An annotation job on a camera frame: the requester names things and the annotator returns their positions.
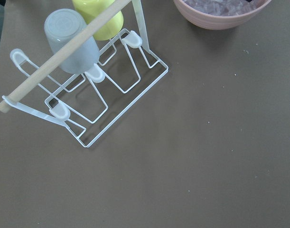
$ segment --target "gray tabletop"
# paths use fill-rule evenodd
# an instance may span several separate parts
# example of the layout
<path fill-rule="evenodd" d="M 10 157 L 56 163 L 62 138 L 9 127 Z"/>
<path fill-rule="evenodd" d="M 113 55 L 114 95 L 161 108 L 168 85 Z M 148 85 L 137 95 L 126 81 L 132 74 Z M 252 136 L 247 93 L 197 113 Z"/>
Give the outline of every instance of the gray tabletop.
<path fill-rule="evenodd" d="M 59 8 L 72 3 L 7 1 L 0 101 L 25 79 L 12 49 L 39 65 L 51 56 L 43 23 Z M 223 31 L 169 0 L 143 9 L 169 73 L 92 147 L 0 112 L 0 228 L 290 228 L 290 0 Z"/>

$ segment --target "yellow cup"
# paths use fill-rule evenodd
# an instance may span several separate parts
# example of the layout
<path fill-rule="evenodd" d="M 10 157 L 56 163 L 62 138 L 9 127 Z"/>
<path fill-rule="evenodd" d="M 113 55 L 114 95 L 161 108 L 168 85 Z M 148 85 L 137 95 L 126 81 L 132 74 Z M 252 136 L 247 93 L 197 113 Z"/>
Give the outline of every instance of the yellow cup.
<path fill-rule="evenodd" d="M 87 24 L 108 8 L 114 1 L 115 0 L 72 0 L 75 10 L 83 16 Z M 115 37 L 122 29 L 123 23 L 124 17 L 122 12 L 119 11 L 94 34 L 94 38 L 96 40 L 109 40 Z"/>

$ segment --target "bowl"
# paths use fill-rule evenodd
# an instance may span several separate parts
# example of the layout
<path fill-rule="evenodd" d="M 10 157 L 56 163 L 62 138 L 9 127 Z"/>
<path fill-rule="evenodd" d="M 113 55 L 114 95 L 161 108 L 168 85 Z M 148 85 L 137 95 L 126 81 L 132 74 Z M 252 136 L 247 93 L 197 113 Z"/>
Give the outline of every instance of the bowl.
<path fill-rule="evenodd" d="M 191 6 L 187 5 L 183 0 L 173 0 L 178 11 L 190 21 L 192 24 L 197 25 L 204 29 L 223 30 L 230 29 L 245 23 L 259 13 L 271 0 L 260 0 L 258 8 L 241 15 L 236 16 L 214 16 L 207 13 L 200 12 Z"/>

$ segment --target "ice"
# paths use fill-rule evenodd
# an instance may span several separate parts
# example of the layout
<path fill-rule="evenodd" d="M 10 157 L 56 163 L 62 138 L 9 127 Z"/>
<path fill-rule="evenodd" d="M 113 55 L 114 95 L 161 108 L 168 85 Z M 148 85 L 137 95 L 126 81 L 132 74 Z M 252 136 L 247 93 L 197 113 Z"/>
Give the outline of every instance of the ice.
<path fill-rule="evenodd" d="M 260 0 L 183 0 L 192 8 L 214 16 L 235 16 L 251 12 Z"/>

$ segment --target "bowl rim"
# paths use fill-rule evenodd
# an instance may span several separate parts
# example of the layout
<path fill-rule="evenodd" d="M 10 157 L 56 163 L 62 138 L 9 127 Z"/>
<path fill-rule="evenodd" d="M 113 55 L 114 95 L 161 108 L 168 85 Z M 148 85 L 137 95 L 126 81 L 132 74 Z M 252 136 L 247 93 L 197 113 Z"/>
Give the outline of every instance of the bowl rim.
<path fill-rule="evenodd" d="M 209 14 L 209 13 L 203 13 L 203 12 L 197 10 L 197 9 L 192 8 L 192 7 L 189 6 L 187 3 L 185 3 L 183 0 L 178 0 L 178 1 L 181 2 L 182 4 L 184 4 L 185 6 L 187 6 L 190 10 L 192 10 L 192 11 L 194 11 L 194 12 L 196 12 L 196 13 L 199 13 L 199 14 L 201 14 L 201 15 L 203 15 L 203 16 L 207 16 L 207 15 L 208 15 L 208 16 L 210 16 L 210 17 L 212 17 L 212 18 L 217 18 L 217 19 L 219 19 L 219 18 L 241 18 L 241 17 L 247 16 L 247 15 L 253 14 L 253 13 L 257 12 L 257 11 L 260 11 L 261 8 L 265 7 L 265 6 L 266 6 L 267 4 L 269 4 L 272 0 L 266 0 L 264 4 L 262 4 L 260 7 L 256 8 L 256 9 L 253 10 L 253 11 L 250 11 L 250 12 L 248 12 L 248 13 L 243 13 L 243 14 L 240 14 L 240 15 L 234 15 L 234 16 L 216 16 L 216 15 L 211 15 L 211 14 Z"/>

